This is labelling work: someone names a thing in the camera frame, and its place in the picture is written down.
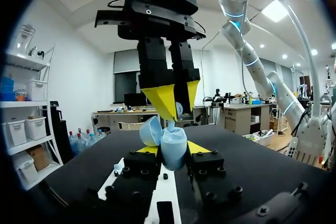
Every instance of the cardboard box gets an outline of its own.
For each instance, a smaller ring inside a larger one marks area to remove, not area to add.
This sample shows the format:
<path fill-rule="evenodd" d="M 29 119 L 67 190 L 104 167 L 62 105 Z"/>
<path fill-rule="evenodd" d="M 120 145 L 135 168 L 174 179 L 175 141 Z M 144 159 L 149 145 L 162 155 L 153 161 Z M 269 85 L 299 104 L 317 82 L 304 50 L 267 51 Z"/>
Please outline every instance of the cardboard box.
<path fill-rule="evenodd" d="M 27 152 L 34 159 L 34 165 L 38 172 L 49 165 L 49 160 L 42 145 L 34 146 L 28 149 Z"/>
<path fill-rule="evenodd" d="M 278 131 L 278 119 L 273 119 L 269 122 L 269 129 L 275 132 Z"/>

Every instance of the robotic arm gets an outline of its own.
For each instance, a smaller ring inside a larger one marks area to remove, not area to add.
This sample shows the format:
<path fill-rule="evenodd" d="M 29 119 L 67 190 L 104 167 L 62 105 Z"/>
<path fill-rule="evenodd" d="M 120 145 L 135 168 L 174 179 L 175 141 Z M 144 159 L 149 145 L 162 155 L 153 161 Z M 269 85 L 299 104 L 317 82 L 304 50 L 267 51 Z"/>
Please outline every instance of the robotic arm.
<path fill-rule="evenodd" d="M 249 20 L 246 19 L 247 2 L 248 0 L 219 0 L 222 11 L 228 18 L 221 32 L 241 56 L 243 63 L 255 82 L 260 96 L 266 98 L 275 93 L 278 105 L 284 115 L 286 115 L 289 125 L 293 130 L 293 138 L 289 144 L 287 155 L 311 165 L 314 165 L 316 160 L 321 160 L 321 157 L 323 157 L 323 161 L 325 162 L 331 152 L 331 142 L 335 138 L 331 131 L 332 122 L 330 116 L 320 116 L 320 104 L 315 104 L 311 117 L 276 72 L 272 71 L 266 76 L 263 65 L 254 48 L 243 39 L 243 35 L 250 30 Z M 280 0 L 280 2 L 286 5 L 289 16 L 299 36 L 304 42 L 305 47 L 308 48 L 307 51 L 310 52 L 308 40 L 296 15 L 285 0 Z M 314 94 L 314 100 L 317 103 L 319 99 L 316 99 L 316 96 L 319 95 L 319 91 L 316 90 Z"/>
<path fill-rule="evenodd" d="M 279 1 L 286 5 L 312 66 L 310 46 L 297 17 L 285 0 Z M 250 30 L 249 20 L 246 19 L 247 2 L 248 0 L 219 0 L 228 19 L 222 27 L 222 34 L 241 56 L 260 96 L 266 98 L 275 93 L 278 105 L 294 131 L 287 155 L 314 164 L 322 153 L 324 156 L 329 153 L 324 145 L 325 140 L 331 138 L 331 127 L 327 126 L 331 125 L 331 121 L 320 117 L 319 104 L 315 104 L 310 117 L 276 72 L 266 76 L 254 48 L 243 39 L 243 35 Z M 177 120 L 176 108 L 182 108 L 182 113 L 191 113 L 193 110 L 200 73 L 194 68 L 187 40 L 205 37 L 194 28 L 191 15 L 197 10 L 196 0 L 125 0 L 122 11 L 99 10 L 97 13 L 96 26 L 118 25 L 119 37 L 139 41 L 140 88 L 160 115 L 169 121 Z M 167 69 L 162 37 L 171 42 L 169 50 L 173 70 Z M 314 83 L 314 100 L 318 103 L 316 74 L 313 74 L 313 85 Z"/>

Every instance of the black workbench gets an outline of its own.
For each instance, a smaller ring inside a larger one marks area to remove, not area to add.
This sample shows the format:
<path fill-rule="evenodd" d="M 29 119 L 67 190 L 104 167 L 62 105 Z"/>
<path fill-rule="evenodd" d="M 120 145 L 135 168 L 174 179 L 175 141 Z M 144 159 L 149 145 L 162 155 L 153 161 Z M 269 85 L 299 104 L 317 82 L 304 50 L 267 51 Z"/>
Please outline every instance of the black workbench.
<path fill-rule="evenodd" d="M 219 126 L 189 127 L 185 132 L 190 141 L 209 150 L 218 150 L 225 159 L 227 176 L 244 189 L 239 205 L 223 211 L 222 221 L 258 207 L 282 191 L 292 192 L 300 182 L 308 183 L 308 191 L 314 196 L 328 175 Z M 65 201 L 80 200 L 88 187 L 100 189 L 113 165 L 129 150 L 143 146 L 137 131 L 112 132 L 49 175 L 46 181 Z M 195 214 L 195 200 L 185 167 L 175 172 L 175 180 L 181 216 L 190 217 Z M 38 186 L 30 193 L 41 196 Z"/>

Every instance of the white shelf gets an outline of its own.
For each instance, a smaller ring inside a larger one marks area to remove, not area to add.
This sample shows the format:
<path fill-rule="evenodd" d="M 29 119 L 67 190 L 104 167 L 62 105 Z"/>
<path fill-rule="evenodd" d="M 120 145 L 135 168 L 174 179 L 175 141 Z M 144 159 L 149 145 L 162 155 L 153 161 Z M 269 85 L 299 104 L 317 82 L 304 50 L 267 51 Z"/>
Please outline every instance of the white shelf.
<path fill-rule="evenodd" d="M 6 63 L 11 66 L 29 69 L 33 71 L 41 71 L 46 67 L 50 67 L 50 63 L 46 60 L 38 59 L 27 54 L 7 52 Z"/>
<path fill-rule="evenodd" d="M 44 168 L 43 170 L 40 170 L 38 172 L 38 180 L 36 180 L 34 183 L 32 183 L 30 185 L 27 185 L 27 184 L 23 183 L 23 187 L 26 190 L 29 190 L 29 189 L 33 188 L 38 183 L 40 183 L 43 179 L 45 179 L 50 173 L 53 173 L 54 171 L 56 171 L 60 167 L 61 167 L 60 164 L 57 164 L 56 162 L 51 162 L 46 168 Z"/>
<path fill-rule="evenodd" d="M 27 138 L 27 142 L 18 146 L 13 146 L 13 147 L 9 147 L 7 152 L 9 155 L 14 155 L 16 153 L 22 152 L 26 149 L 32 148 L 36 145 L 48 142 L 50 140 L 52 140 L 53 137 L 52 136 L 46 136 L 44 138 L 41 138 L 39 140 L 32 140 L 30 138 Z"/>
<path fill-rule="evenodd" d="M 1 108 L 20 108 L 20 107 L 35 107 L 46 106 L 47 101 L 31 101 L 31 102 L 0 102 Z"/>

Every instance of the white robotic arm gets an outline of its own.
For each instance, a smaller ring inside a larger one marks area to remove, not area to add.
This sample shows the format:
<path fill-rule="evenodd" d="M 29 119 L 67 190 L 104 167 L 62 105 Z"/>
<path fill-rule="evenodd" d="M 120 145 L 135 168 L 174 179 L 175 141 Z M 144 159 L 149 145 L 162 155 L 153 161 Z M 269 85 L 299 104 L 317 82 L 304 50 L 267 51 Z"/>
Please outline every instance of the white robotic arm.
<path fill-rule="evenodd" d="M 246 19 L 247 1 L 219 0 L 222 11 L 228 18 L 221 32 L 241 56 L 260 96 L 266 98 L 275 93 L 277 103 L 294 132 L 287 155 L 311 165 L 320 160 L 320 157 L 326 160 L 330 155 L 331 142 L 335 138 L 332 132 L 332 122 L 327 116 L 320 117 L 319 104 L 315 104 L 311 117 L 276 72 L 272 71 L 266 76 L 263 64 L 254 48 L 243 39 L 243 35 L 250 30 L 250 23 Z M 305 46 L 308 45 L 309 48 L 307 38 L 297 17 L 294 13 L 289 13 L 289 15 Z M 318 93 L 315 94 L 315 98 L 319 95 L 318 87 L 316 92 Z"/>

